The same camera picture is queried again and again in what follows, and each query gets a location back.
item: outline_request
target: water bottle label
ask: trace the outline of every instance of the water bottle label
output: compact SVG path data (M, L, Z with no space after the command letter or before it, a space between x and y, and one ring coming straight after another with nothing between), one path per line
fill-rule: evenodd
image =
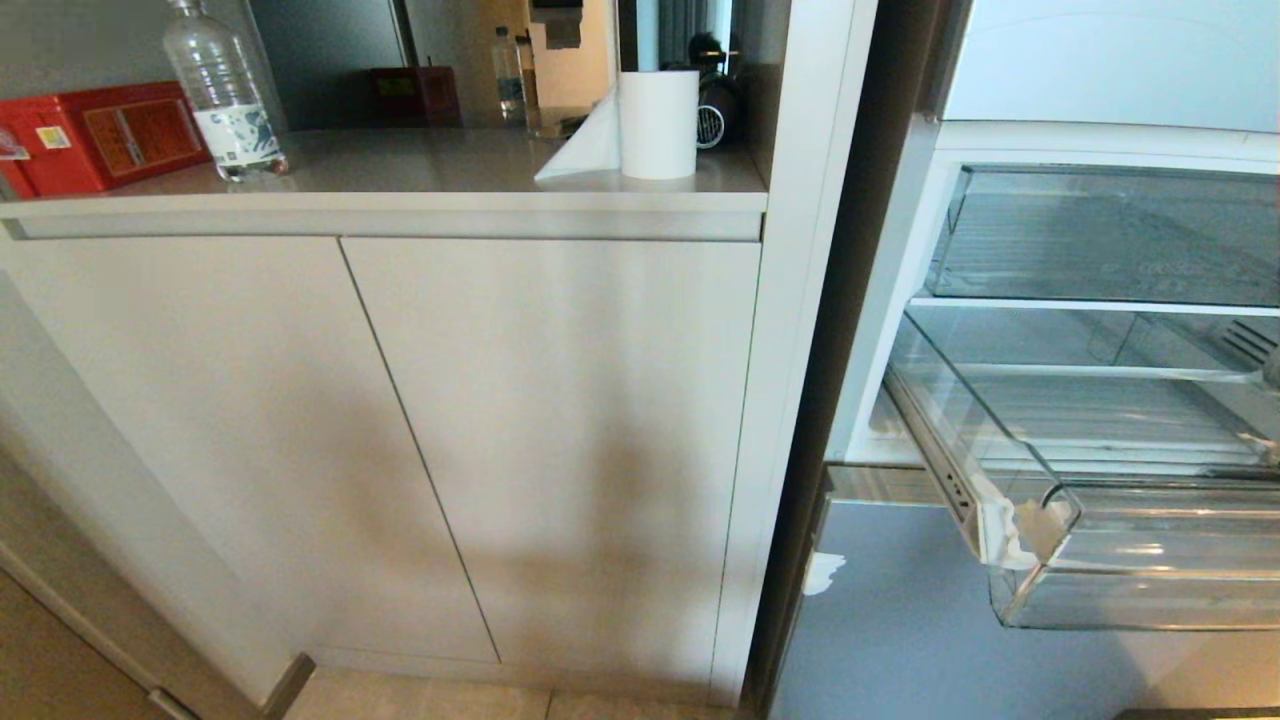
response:
M280 141L261 105L197 110L195 115L209 154L219 165L252 165L280 156Z

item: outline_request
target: countertop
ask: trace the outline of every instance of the countertop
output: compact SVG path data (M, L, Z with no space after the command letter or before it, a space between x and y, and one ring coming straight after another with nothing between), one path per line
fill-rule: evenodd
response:
M362 129L293 133L292 172L242 184L198 165L82 196L0 202L0 218L170 211L763 213L768 195L741 149L698 156L698 172L641 181L618 170L535 182L559 143L522 129Z

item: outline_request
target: glass shelf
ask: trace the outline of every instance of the glass shelf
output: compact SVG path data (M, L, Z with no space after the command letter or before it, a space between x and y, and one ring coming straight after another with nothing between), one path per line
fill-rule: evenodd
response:
M1280 306L1276 178L966 167L925 288L937 297Z
M1276 628L1277 346L1265 316L913 306L886 383L1002 623Z

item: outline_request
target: paper towel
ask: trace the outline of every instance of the paper towel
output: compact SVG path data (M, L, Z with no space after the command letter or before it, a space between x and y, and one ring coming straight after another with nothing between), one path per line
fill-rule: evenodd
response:
M622 174L672 179L698 164L698 70L618 74Z
M568 138L552 159L534 176L535 181L589 173L591 170L614 170L622 167L618 154L618 99L617 90L600 100L582 127Z

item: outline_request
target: small bottle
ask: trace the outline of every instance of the small bottle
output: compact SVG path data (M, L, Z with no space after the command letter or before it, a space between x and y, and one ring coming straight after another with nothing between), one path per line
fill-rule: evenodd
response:
M525 123L525 82L521 77L520 53L516 41L507 33L507 26L498 26L498 40L493 44L493 72L498 76L498 106L508 126Z
M525 95L525 118L531 132L541 127L541 114L538 109L538 73L534 69L534 40L525 35L516 36L516 54L520 56L521 90Z
M204 0L169 0L178 17L164 49L178 73L218 174L243 182L260 173L283 176L289 164L244 61L239 38L205 14Z

